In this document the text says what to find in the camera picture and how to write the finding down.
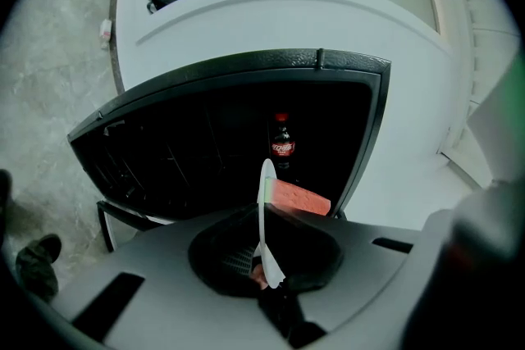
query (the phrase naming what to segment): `soda bottle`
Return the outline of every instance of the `soda bottle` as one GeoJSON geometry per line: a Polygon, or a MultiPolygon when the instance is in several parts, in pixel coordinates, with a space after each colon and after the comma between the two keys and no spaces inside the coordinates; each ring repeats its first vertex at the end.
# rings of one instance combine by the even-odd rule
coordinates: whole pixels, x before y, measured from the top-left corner
{"type": "Polygon", "coordinates": [[[287,112],[275,114],[275,124],[272,131],[272,161],[276,168],[277,177],[286,182],[293,182],[290,171],[291,156],[295,151],[295,141],[291,138],[288,128],[287,112]]]}

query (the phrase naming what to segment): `black shoe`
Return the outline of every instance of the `black shoe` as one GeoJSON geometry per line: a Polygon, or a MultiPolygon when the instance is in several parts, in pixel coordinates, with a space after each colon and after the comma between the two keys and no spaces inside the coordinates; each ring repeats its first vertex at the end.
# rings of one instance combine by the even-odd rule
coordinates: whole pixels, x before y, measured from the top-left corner
{"type": "Polygon", "coordinates": [[[11,174],[6,170],[0,170],[0,246],[6,228],[7,206],[11,202],[11,184],[11,174]]]}
{"type": "Polygon", "coordinates": [[[50,262],[54,263],[62,250],[62,241],[58,238],[58,235],[49,234],[39,240],[39,246],[48,253],[51,258],[50,262]]]}

